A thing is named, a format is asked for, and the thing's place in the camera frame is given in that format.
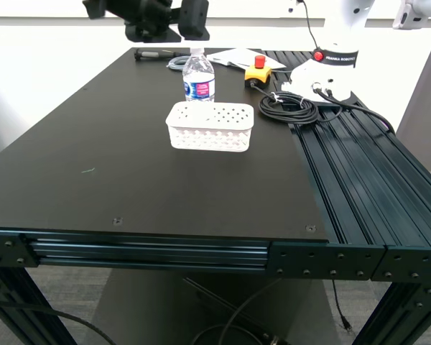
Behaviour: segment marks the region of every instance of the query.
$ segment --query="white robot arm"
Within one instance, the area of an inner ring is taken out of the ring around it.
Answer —
[[[425,27],[428,18],[431,18],[431,0],[402,0],[393,28],[421,29]]]
[[[315,93],[315,88],[330,89],[334,97],[341,101],[351,97],[361,30],[375,0],[334,2],[332,14],[325,20],[324,39],[318,42],[319,47],[312,58],[292,71],[292,82],[285,83],[283,91],[318,103],[327,101]],[[402,0],[393,28],[420,29],[426,25],[428,17],[431,17],[431,0]]]

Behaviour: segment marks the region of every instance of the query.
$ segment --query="white paper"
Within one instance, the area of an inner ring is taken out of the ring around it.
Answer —
[[[216,54],[209,54],[208,59],[213,63],[220,63],[224,66],[235,65],[245,70],[254,64],[255,57],[257,55],[263,55],[266,58],[265,66],[268,66],[273,70],[286,67],[282,63],[278,63],[275,59],[271,59],[264,54],[244,48],[230,49],[223,52],[217,52]]]

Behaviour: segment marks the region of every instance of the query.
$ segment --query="white wall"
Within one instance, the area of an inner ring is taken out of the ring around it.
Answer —
[[[208,30],[209,42],[190,44],[313,49],[306,27],[209,26]],[[322,30],[313,28],[318,41]],[[366,28],[361,42],[353,90],[397,128],[431,51],[431,28],[414,32]],[[0,24],[0,151],[131,46],[123,26],[117,24]]]
[[[332,12],[336,0],[307,0],[310,18],[325,18]],[[376,0],[369,18],[393,19],[400,0]],[[182,0],[173,0],[179,7]],[[305,18],[303,5],[295,0],[210,0],[210,18]],[[82,0],[7,0],[0,1],[0,17],[87,17]]]

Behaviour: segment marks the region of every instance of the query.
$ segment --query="emergency stop button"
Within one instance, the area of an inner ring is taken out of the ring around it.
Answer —
[[[258,69],[262,69],[263,67],[265,67],[265,57],[263,55],[257,55],[254,66]]]

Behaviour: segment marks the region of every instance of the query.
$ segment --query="table leg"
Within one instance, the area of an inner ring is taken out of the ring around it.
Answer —
[[[50,307],[24,268],[0,268],[0,302]],[[76,345],[56,316],[30,310],[0,308],[0,319],[25,345]]]
[[[353,345],[411,345],[431,326],[431,285],[393,282]]]

